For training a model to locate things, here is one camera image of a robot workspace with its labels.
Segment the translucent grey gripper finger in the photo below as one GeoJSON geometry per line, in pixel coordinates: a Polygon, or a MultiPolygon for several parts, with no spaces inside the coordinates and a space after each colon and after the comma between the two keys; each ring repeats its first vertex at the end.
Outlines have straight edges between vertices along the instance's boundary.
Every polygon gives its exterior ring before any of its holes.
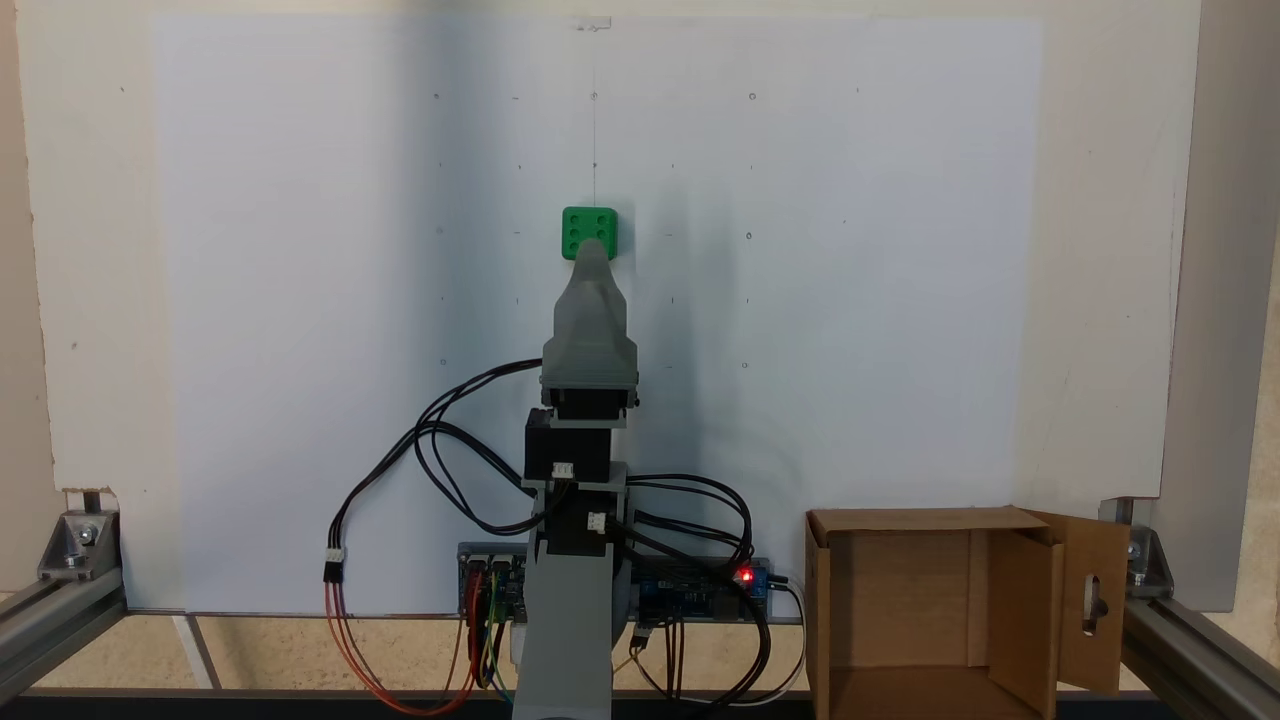
{"type": "Polygon", "coordinates": [[[600,240],[581,242],[553,310],[541,351],[545,389],[635,389],[637,346],[627,336],[627,304],[600,240]]]}

